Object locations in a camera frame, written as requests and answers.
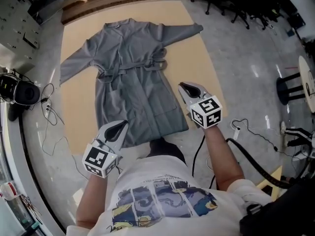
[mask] white t-shirt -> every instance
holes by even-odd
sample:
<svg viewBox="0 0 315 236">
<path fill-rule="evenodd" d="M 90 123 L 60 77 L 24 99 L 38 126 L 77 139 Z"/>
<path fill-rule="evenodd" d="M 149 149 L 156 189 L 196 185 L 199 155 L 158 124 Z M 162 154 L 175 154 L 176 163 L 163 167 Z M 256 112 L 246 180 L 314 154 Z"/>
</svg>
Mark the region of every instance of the white t-shirt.
<svg viewBox="0 0 315 236">
<path fill-rule="evenodd" d="M 269 202 L 249 180 L 235 181 L 227 192 L 203 189 L 177 157 L 153 156 L 123 171 L 94 228 L 69 226 L 67 236 L 237 236 L 246 207 Z"/>
</svg>

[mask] gray bathrobe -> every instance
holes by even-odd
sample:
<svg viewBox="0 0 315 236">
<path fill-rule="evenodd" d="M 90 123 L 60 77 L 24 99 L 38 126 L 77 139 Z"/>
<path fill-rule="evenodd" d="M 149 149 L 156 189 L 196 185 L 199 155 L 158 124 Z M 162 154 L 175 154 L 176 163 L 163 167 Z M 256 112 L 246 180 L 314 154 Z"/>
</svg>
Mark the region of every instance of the gray bathrobe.
<svg viewBox="0 0 315 236">
<path fill-rule="evenodd" d="M 61 84 L 97 67 L 97 125 L 127 120 L 125 148 L 185 131 L 185 117 L 162 72 L 167 66 L 164 47 L 202 30 L 198 24 L 165 26 L 132 18 L 105 24 L 61 64 Z"/>
</svg>

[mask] gray floor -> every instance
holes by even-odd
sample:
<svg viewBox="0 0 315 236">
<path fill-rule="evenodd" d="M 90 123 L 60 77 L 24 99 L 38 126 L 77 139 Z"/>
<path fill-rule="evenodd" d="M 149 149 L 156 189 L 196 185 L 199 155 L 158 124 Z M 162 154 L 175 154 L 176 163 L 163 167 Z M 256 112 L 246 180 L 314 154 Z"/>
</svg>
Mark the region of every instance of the gray floor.
<svg viewBox="0 0 315 236">
<path fill-rule="evenodd" d="M 280 151 L 284 151 L 282 138 L 277 135 L 281 120 L 284 119 L 288 126 L 312 130 L 311 113 L 303 99 L 296 100 L 289 106 L 283 106 L 277 98 L 275 81 L 279 74 L 285 77 L 295 73 L 296 69 L 285 69 L 285 67 L 297 66 L 299 55 L 305 56 L 297 38 L 287 37 L 285 31 L 289 26 L 284 20 L 273 23 L 274 30 L 265 31 L 261 30 L 259 22 L 252 21 L 250 30 L 247 30 L 239 20 L 234 24 L 230 22 L 233 13 L 227 12 L 222 16 L 221 12 L 213 6 L 210 15 L 207 16 L 204 14 L 206 8 L 204 2 L 181 1 L 192 19 L 204 27 L 201 36 L 219 77 L 229 111 L 229 116 L 219 124 L 226 138 L 233 137 L 234 131 L 230 127 L 233 118 L 247 118 L 254 131 L 266 136 Z M 59 12 L 43 25 L 37 66 L 28 73 L 28 76 L 37 81 L 41 88 L 50 82 L 54 84 L 52 106 L 62 117 L 59 77 L 63 26 L 60 18 Z M 42 146 L 47 153 L 52 153 L 54 144 L 63 137 L 63 124 L 59 121 L 56 126 L 50 124 L 47 126 L 39 104 L 33 111 L 25 113 L 24 122 L 31 162 L 42 190 L 63 225 L 74 224 L 77 205 L 87 182 L 76 170 L 75 161 L 78 170 L 86 177 L 89 176 L 82 167 L 81 158 L 71 156 L 65 139 L 57 143 L 53 156 L 43 152 Z M 290 157 L 275 152 L 273 147 L 262 138 L 250 134 L 243 124 L 240 126 L 238 142 L 263 168 L 272 172 L 283 164 L 283 172 L 286 175 L 295 175 Z M 47 138 L 44 141 L 46 127 Z M 202 131 L 197 130 L 173 134 L 166 139 L 182 150 L 191 169 L 193 156 L 202 136 Z M 254 183 L 259 183 L 262 177 L 234 146 L 231 147 L 245 176 Z M 148 151 L 148 144 L 124 149 L 125 157 L 120 167 L 125 168 L 139 155 L 144 155 Z M 285 152 L 293 154 L 294 150 L 287 149 Z M 206 188 L 213 176 L 205 163 L 207 155 L 207 148 L 203 145 L 195 167 L 197 181 Z M 299 164 L 299 162 L 295 164 L 295 167 L 298 168 Z M 111 194 L 117 177 L 116 171 L 111 173 L 108 195 Z"/>
</svg>

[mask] person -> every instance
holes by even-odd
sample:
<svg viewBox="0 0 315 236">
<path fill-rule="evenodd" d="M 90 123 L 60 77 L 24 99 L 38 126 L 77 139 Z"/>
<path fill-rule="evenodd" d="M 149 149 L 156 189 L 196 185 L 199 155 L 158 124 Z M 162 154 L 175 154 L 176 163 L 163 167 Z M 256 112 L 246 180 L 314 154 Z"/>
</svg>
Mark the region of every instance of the person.
<svg viewBox="0 0 315 236">
<path fill-rule="evenodd" d="M 239 235 L 246 208 L 271 197 L 244 178 L 217 126 L 204 134 L 220 190 L 197 183 L 176 145 L 154 140 L 150 154 L 120 174 L 107 210 L 107 179 L 91 175 L 67 236 Z"/>
</svg>

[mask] cardboard sheet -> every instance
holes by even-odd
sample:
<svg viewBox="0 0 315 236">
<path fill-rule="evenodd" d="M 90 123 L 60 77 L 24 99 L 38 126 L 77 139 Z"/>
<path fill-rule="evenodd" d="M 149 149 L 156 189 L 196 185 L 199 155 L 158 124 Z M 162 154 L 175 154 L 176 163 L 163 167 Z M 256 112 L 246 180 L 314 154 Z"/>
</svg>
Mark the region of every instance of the cardboard sheet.
<svg viewBox="0 0 315 236">
<path fill-rule="evenodd" d="M 61 62 L 79 49 L 86 39 L 101 30 L 104 23 L 127 18 L 165 25 L 193 24 L 180 1 L 141 2 L 104 10 L 64 27 Z M 223 106 L 223 116 L 227 116 L 216 72 L 199 34 L 168 46 L 165 59 L 168 66 L 164 74 L 184 114 L 188 111 L 177 88 L 179 82 L 191 81 L 203 85 L 210 94 L 216 95 Z M 94 108 L 96 75 L 97 69 L 89 67 L 61 85 L 65 135 L 72 154 L 83 154 L 87 143 L 92 141 L 98 131 Z M 189 118 L 186 120 L 189 128 L 196 128 Z"/>
</svg>

